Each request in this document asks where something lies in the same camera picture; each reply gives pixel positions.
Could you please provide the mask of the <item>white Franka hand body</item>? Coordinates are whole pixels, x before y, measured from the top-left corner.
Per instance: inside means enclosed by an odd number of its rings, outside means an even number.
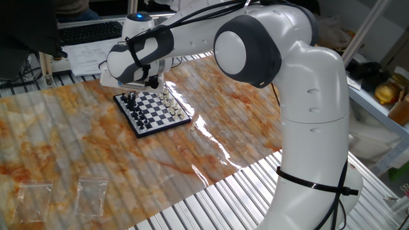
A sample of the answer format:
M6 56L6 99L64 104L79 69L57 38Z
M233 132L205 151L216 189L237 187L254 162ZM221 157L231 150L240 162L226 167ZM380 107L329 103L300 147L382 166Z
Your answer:
M100 83L102 86L111 87L111 88L119 88L129 91L138 91L138 92L149 92L149 93L162 93L164 90L164 74L161 73L158 76L153 76L154 83L158 83L158 86L154 88L153 86L146 86L148 80L146 79L144 82L130 82L126 84L122 84L117 81L108 71L107 63L102 62L99 65L99 69L101 71L100 76Z

